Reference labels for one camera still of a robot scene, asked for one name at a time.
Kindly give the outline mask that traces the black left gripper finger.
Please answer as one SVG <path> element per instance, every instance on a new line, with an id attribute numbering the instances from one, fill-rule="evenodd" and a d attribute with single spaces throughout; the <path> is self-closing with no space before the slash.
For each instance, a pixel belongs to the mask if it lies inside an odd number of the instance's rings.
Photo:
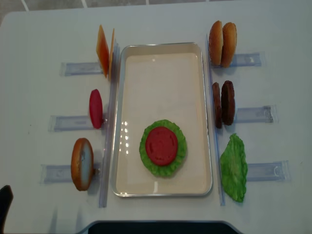
<path id="1" fill-rule="evenodd" d="M 5 185 L 0 190 L 0 233 L 4 233 L 5 220 L 14 196 L 9 185 Z"/>

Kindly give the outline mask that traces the dark robot base panel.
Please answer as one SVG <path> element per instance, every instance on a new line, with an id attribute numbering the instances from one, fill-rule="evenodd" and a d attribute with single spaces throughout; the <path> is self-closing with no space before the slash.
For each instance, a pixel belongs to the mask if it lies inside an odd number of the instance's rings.
<path id="1" fill-rule="evenodd" d="M 112 221 L 94 224 L 89 234 L 237 234 L 222 222 Z"/>

